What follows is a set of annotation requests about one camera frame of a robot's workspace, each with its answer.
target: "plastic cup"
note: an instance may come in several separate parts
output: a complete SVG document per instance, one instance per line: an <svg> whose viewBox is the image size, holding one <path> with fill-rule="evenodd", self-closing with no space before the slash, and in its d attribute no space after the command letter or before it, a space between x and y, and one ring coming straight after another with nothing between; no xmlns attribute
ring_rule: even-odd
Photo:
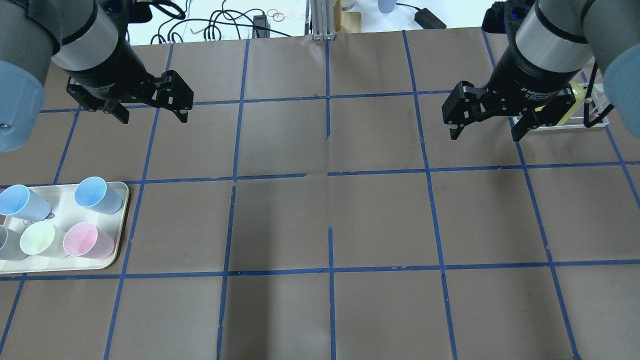
<svg viewBox="0 0 640 360"><path fill-rule="evenodd" d="M49 213L49 201L24 185L13 185L0 193L0 214L6 217L40 221Z"/></svg>
<svg viewBox="0 0 640 360"><path fill-rule="evenodd" d="M63 241L63 248L71 256L104 259L113 253L116 243L95 225L81 222L67 231Z"/></svg>
<svg viewBox="0 0 640 360"><path fill-rule="evenodd" d="M39 255L47 258L64 258L67 256L62 247L65 232L47 221L39 221L22 233L20 249L27 255Z"/></svg>
<svg viewBox="0 0 640 360"><path fill-rule="evenodd" d="M107 182L97 176L79 183L74 194L76 204L85 209L111 215L122 207L122 197Z"/></svg>
<svg viewBox="0 0 640 360"><path fill-rule="evenodd" d="M0 260L19 261L26 257L20 249L20 234L0 225Z"/></svg>
<svg viewBox="0 0 640 360"><path fill-rule="evenodd" d="M381 13L390 13L396 7L396 0L378 0L378 10Z"/></svg>

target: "white tray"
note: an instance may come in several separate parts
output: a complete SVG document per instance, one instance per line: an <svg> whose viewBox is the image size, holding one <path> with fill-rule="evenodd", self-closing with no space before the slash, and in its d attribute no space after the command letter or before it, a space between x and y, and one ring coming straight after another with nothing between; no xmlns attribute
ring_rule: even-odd
<svg viewBox="0 0 640 360"><path fill-rule="evenodd" d="M106 259L86 259L77 256L67 256L62 259L45 258L43 256L31 255L20 261L0 260L0 274L21 273L21 272L43 272L62 270L94 270L106 268L111 265L118 255L120 247L120 237L124 227L125 215L129 206L129 187L125 183L108 183L124 199L124 205L117 213L105 215L92 210L84 209L76 204L74 192L76 184L35 186L32 189L35 193L44 197L51 203L51 213L53 216L44 220L48 221L64 231L68 231L73 225L80 222L90 222L100 230L107 233L116 241L113 253ZM22 234L24 230L33 222L14 217L6 217L4 226Z"/></svg>

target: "black power brick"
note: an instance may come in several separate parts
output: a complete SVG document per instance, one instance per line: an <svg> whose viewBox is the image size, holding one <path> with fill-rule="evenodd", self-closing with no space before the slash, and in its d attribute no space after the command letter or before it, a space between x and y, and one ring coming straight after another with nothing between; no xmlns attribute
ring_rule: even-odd
<svg viewBox="0 0 640 360"><path fill-rule="evenodd" d="M433 15L429 9L424 8L415 13L413 18L423 29L446 29L447 25L442 22L436 15Z"/></svg>
<svg viewBox="0 0 640 360"><path fill-rule="evenodd" d="M271 27L269 27L269 20L267 20L267 15L256 15L253 17L253 23L256 26L259 26L260 28L254 28L253 29L253 34L252 34L252 38L268 38L269 34L271 33L270 31L266 30L266 29L271 29Z"/></svg>

